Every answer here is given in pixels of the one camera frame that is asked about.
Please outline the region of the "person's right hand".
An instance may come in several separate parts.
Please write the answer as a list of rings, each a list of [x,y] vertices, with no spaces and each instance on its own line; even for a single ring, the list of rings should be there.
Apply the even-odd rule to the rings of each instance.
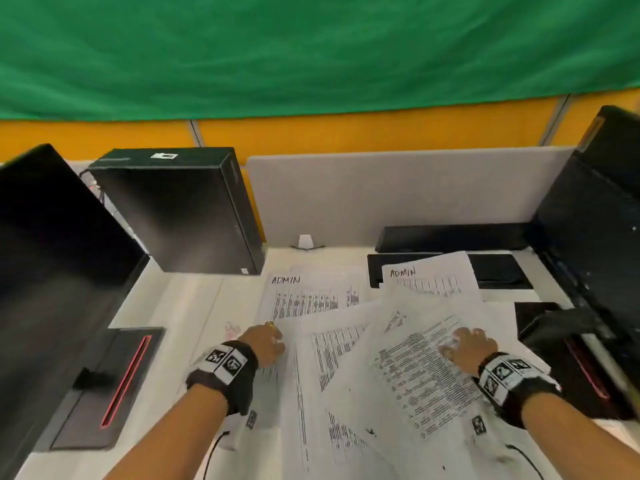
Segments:
[[[469,376],[478,378],[479,377],[479,366],[484,362],[484,360],[490,355],[498,352],[499,347],[497,342],[489,338],[485,331],[482,329],[473,329],[473,359],[469,362],[452,362],[457,366],[462,372],[468,374]]]

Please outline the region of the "black keyboard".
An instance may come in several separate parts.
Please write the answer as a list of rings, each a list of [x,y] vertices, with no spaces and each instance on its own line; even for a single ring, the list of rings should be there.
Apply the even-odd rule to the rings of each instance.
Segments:
[[[526,230],[520,223],[386,226],[375,250],[380,254],[523,250],[529,245]]]

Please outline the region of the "grey desk divider screen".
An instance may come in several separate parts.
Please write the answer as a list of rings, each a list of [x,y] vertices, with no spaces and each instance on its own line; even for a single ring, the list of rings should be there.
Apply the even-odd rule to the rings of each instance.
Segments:
[[[524,223],[574,148],[251,156],[266,242],[372,247],[386,226]]]

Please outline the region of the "person's right forearm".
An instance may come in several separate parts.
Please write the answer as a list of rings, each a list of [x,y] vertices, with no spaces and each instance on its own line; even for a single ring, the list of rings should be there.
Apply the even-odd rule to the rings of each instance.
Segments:
[[[640,453],[564,399],[530,397],[522,422],[563,480],[640,480]]]

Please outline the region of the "person's left hand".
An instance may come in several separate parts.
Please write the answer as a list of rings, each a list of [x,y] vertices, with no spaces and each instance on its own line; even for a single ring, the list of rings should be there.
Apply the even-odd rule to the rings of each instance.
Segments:
[[[270,366],[266,366],[266,357],[267,357],[267,331],[264,324],[254,325],[249,327],[243,334],[241,334],[237,339],[238,341],[248,345],[253,354],[257,358],[258,368],[263,369]]]

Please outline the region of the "black desktop computer tower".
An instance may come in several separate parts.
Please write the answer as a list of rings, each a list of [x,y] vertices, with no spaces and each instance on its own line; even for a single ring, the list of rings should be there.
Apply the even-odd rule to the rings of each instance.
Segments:
[[[265,251],[233,147],[114,149],[88,172],[164,272],[261,274]]]

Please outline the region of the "printed paper with handwritten heading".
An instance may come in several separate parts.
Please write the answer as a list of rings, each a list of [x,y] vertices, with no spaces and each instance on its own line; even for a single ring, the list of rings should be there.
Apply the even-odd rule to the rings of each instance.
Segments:
[[[483,301],[470,258],[464,251],[381,267],[384,288],[404,287],[442,298]]]
[[[370,300],[363,267],[293,266],[268,274],[256,324],[348,308]]]

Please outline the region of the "yellow partition panel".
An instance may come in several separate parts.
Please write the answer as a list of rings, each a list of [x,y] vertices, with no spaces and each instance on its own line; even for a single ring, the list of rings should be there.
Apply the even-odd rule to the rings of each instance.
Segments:
[[[258,155],[536,146],[558,97],[402,111],[199,120],[208,146]]]
[[[93,161],[114,148],[184,148],[197,145],[187,120],[0,121],[0,163],[47,143],[69,161]]]
[[[550,145],[576,146],[604,105],[615,105],[640,113],[640,88],[571,96]]]

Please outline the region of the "black monitor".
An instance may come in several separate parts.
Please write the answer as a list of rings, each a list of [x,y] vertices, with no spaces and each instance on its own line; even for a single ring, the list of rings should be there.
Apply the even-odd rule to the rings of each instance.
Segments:
[[[640,347],[640,114],[599,110],[531,225],[534,249],[572,302]]]
[[[0,165],[0,480],[13,480],[148,264],[51,144]]]

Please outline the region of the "white divider clip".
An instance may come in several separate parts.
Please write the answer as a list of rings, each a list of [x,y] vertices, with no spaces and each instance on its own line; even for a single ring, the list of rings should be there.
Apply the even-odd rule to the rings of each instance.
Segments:
[[[324,249],[326,245],[315,243],[315,241],[313,240],[313,237],[309,234],[300,234],[298,238],[298,243],[292,244],[289,247],[293,250],[313,251],[313,250]]]

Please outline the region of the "black wrist band with markers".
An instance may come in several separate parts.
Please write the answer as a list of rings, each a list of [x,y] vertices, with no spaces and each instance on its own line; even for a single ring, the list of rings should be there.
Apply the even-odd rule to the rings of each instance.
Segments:
[[[253,400],[253,382],[259,362],[252,348],[239,340],[215,345],[191,366],[186,387],[201,385],[227,400],[227,416],[246,416]]]
[[[524,358],[505,352],[487,356],[478,366],[475,385],[498,416],[507,424],[524,429],[522,409],[537,394],[563,396],[560,384]]]

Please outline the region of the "green cloth backdrop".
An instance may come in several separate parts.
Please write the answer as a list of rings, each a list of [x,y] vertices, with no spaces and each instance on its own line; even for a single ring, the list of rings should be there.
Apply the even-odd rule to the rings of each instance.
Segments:
[[[640,0],[0,0],[0,120],[226,119],[640,88]]]

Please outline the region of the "black flat pad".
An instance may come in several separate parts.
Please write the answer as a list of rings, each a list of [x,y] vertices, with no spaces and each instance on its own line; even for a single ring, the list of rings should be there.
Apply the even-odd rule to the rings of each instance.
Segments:
[[[512,254],[467,254],[480,289],[533,289],[522,268]],[[390,253],[367,256],[369,284],[379,289],[383,283],[382,267],[413,263],[421,259],[439,257],[437,253]]]

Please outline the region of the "person's left forearm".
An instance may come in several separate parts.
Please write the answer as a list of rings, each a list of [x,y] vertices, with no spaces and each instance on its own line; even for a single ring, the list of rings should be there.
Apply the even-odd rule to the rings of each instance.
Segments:
[[[219,391],[190,387],[103,480],[194,480],[227,412]]]

